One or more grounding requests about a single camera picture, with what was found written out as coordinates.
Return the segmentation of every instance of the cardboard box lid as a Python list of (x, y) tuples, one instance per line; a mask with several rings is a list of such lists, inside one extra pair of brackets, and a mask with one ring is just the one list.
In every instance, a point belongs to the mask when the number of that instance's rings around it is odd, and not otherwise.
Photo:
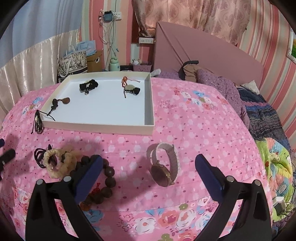
[(96, 60), (98, 57), (100, 57), (102, 55), (102, 52), (103, 52), (102, 50), (97, 50), (95, 54), (88, 56), (86, 58), (87, 62)]

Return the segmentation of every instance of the striped wallpaper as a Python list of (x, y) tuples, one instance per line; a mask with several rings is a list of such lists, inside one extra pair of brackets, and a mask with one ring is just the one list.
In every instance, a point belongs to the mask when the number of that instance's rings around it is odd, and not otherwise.
[[(96, 40), (97, 49), (103, 49), (100, 9), (122, 12), (122, 20), (116, 21), (115, 38), (120, 64), (133, 58), (148, 60), (149, 46), (131, 44), (132, 0), (84, 0), (82, 39)], [(278, 9), (268, 0), (252, 0), (250, 22), (238, 46), (264, 65), (260, 92), (279, 113), (291, 147), (296, 149), (296, 64), (286, 57), (288, 42), (289, 24)]]
[(252, 0), (250, 23), (240, 49), (264, 65), (260, 93), (277, 110), (296, 149), (296, 64), (286, 57), (289, 24), (268, 0)]

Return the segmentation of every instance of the tray rim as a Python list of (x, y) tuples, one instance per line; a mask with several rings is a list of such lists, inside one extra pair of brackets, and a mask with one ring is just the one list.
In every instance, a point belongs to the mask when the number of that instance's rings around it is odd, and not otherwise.
[(44, 114), (40, 113), (42, 123), (44, 128), (51, 129), (60, 129), (60, 130), (69, 130), (69, 131), (85, 131), (85, 132), (94, 132), (94, 133), (104, 133), (104, 134), (131, 134), (131, 135), (152, 135), (155, 126), (155, 117), (154, 117), (154, 103), (153, 103), (153, 94), (152, 94), (152, 84), (151, 84), (151, 75), (149, 72), (91, 72), (91, 73), (81, 73), (75, 75), (69, 75), (67, 78), (60, 83), (60, 85), (54, 90), (54, 92), (49, 96), (44, 105), (42, 106), (42, 112), (46, 112), (50, 109), (52, 105), (52, 100), (56, 98), (60, 92), (67, 86), (67, 84), (73, 80), (79, 78), (89, 78), (94, 79), (99, 77), (106, 78), (123, 78), (126, 76), (130, 79), (135, 79), (137, 77), (144, 78), (144, 81), (148, 81), (148, 88), (151, 93), (150, 102), (152, 105), (152, 118), (153, 125), (114, 125), (114, 124), (85, 124), (85, 123), (68, 123), (60, 121), (50, 121), (43, 118)]

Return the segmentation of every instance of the mint green bottle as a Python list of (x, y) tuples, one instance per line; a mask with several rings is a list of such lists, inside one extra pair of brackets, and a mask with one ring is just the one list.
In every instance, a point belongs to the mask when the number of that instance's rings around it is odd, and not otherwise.
[(118, 63), (118, 59), (116, 57), (110, 59), (109, 71), (120, 71), (120, 64)]

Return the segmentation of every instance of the white tray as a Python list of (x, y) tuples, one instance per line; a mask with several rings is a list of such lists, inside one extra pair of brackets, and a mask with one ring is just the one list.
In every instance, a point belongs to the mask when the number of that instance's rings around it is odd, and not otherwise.
[[(128, 84), (139, 87), (140, 93), (126, 93), (121, 86), (126, 76)], [(81, 93), (79, 84), (94, 79), (99, 86)], [(41, 113), (45, 128), (101, 132), (114, 134), (152, 135), (154, 111), (151, 77), (148, 72), (95, 72), (68, 76), (45, 102), (41, 111), (48, 113), (52, 100), (69, 97), (70, 103), (58, 103), (51, 113), (55, 119)]]

